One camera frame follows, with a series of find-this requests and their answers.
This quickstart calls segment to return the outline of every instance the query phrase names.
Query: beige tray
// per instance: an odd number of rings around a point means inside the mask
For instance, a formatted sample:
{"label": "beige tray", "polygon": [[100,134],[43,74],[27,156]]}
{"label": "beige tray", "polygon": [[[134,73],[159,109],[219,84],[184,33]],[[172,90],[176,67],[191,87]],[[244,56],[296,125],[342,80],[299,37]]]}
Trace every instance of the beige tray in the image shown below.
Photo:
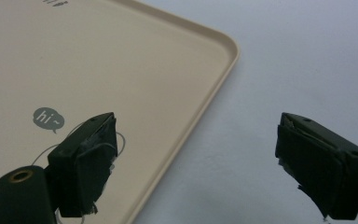
{"label": "beige tray", "polygon": [[[139,2],[56,3],[0,0],[0,176],[113,111],[127,146],[86,223],[131,223],[239,50],[222,33]],[[44,106],[65,119],[57,133],[33,123]]]}

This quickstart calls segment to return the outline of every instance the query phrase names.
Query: printed logo on tray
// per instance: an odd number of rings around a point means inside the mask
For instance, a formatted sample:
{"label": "printed logo on tray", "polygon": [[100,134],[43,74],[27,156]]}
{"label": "printed logo on tray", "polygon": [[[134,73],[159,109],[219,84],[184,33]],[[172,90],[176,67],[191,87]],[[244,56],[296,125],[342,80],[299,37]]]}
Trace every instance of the printed logo on tray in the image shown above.
{"label": "printed logo on tray", "polygon": [[65,120],[56,110],[41,107],[34,112],[34,124],[46,130],[52,130],[56,133],[57,129],[63,127]]}
{"label": "printed logo on tray", "polygon": [[68,4],[68,1],[61,0],[43,0],[44,3],[51,4],[53,7],[60,7],[65,4]]}

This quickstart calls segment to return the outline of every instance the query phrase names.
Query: tray surface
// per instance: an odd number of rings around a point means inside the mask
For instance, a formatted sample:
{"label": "tray surface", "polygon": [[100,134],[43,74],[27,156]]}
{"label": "tray surface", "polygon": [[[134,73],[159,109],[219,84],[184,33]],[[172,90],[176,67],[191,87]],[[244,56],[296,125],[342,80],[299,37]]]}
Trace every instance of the tray surface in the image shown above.
{"label": "tray surface", "polygon": [[[131,223],[238,55],[226,35],[135,1],[0,1],[0,176],[113,111],[127,145],[86,223]],[[63,126],[35,125],[41,107]]]}

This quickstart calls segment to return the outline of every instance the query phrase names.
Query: speech bubble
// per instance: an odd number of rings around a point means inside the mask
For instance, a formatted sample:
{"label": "speech bubble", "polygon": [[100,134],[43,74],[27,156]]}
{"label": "speech bubble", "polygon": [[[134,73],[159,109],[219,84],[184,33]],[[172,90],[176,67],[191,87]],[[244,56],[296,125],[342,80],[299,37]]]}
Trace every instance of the speech bubble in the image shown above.
{"label": "speech bubble", "polygon": [[52,130],[56,133],[57,129],[63,127],[65,120],[56,110],[41,107],[34,112],[34,124],[46,130]]}

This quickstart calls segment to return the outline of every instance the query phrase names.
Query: white table surface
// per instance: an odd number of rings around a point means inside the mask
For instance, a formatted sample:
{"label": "white table surface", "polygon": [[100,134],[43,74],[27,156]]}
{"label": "white table surface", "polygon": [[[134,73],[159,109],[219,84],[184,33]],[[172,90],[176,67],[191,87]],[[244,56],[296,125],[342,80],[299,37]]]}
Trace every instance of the white table surface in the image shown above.
{"label": "white table surface", "polygon": [[234,38],[241,57],[135,223],[324,221],[274,156],[282,112],[358,145],[358,1],[143,0]]}

